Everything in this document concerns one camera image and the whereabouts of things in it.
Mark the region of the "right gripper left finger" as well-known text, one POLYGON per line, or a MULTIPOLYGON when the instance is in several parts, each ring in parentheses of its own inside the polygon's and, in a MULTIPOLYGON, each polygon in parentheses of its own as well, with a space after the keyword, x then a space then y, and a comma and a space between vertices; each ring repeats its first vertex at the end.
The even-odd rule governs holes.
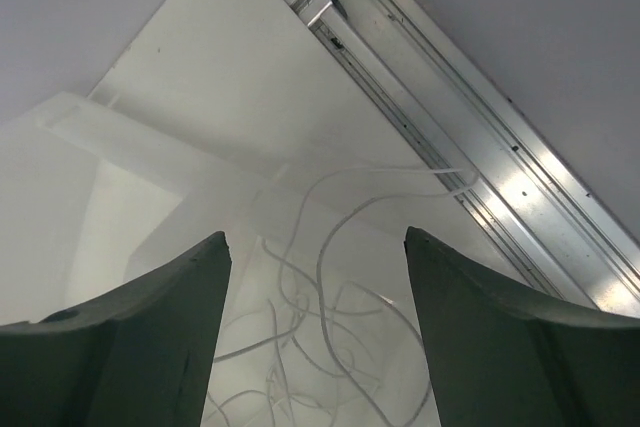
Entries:
POLYGON ((199 425, 231 267, 216 232, 99 297, 2 326, 2 425, 199 425))

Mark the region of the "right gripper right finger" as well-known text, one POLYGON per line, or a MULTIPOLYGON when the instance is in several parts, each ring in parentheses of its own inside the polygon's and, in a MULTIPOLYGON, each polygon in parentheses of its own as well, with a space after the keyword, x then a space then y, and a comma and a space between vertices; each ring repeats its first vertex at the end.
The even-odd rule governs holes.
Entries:
POLYGON ((635 426, 639 322, 527 287, 411 227, 411 289, 444 426, 635 426))

